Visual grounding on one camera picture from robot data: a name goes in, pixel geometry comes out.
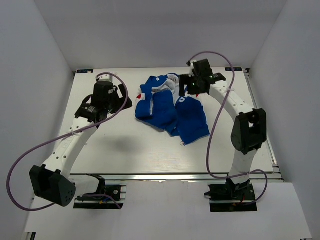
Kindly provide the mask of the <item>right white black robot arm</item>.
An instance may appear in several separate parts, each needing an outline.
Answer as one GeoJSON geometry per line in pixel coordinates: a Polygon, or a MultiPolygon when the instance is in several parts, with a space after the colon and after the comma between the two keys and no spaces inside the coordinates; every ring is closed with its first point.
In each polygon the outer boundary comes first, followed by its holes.
{"type": "Polygon", "coordinates": [[[242,204],[249,192],[254,157],[267,140],[267,114],[242,100],[221,73],[213,73],[207,59],[187,62],[189,73],[179,76],[180,96],[208,94],[218,101],[233,120],[231,143],[234,157],[224,185],[212,185],[205,193],[212,201],[237,201],[242,204]]]}

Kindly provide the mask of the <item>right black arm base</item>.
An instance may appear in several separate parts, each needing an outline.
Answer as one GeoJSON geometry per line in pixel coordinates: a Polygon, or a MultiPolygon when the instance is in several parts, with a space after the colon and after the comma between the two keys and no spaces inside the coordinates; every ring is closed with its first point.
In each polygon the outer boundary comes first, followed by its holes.
{"type": "Polygon", "coordinates": [[[255,191],[252,184],[246,189],[232,193],[227,189],[226,184],[211,184],[208,186],[208,192],[204,197],[209,199],[210,211],[212,213],[240,213],[257,212],[258,207],[254,202],[256,200],[255,191]]]}

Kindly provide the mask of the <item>blue white red jacket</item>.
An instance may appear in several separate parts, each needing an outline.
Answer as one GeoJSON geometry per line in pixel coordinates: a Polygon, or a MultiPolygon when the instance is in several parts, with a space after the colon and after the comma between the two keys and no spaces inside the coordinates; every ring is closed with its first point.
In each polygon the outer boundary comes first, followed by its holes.
{"type": "Polygon", "coordinates": [[[150,76],[140,85],[135,117],[152,127],[179,136],[186,145],[210,135],[204,106],[197,97],[180,96],[175,73],[150,76]]]}

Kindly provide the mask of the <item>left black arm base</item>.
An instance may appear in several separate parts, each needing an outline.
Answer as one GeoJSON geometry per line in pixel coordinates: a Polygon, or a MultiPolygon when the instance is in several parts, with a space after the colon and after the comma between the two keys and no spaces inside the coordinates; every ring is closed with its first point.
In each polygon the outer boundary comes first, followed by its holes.
{"type": "Polygon", "coordinates": [[[124,206],[127,184],[107,180],[102,175],[86,174],[70,177],[76,187],[73,208],[82,210],[121,210],[124,206]]]}

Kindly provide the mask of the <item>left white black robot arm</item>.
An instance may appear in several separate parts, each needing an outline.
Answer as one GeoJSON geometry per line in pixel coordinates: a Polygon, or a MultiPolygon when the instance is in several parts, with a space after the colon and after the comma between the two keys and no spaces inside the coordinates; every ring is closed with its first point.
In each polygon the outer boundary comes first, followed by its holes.
{"type": "Polygon", "coordinates": [[[52,155],[41,166],[31,168],[29,176],[35,195],[62,207],[69,205],[77,189],[69,176],[82,149],[109,116],[116,116],[130,107],[132,102],[124,84],[97,81],[93,94],[83,99],[69,132],[52,155]]]}

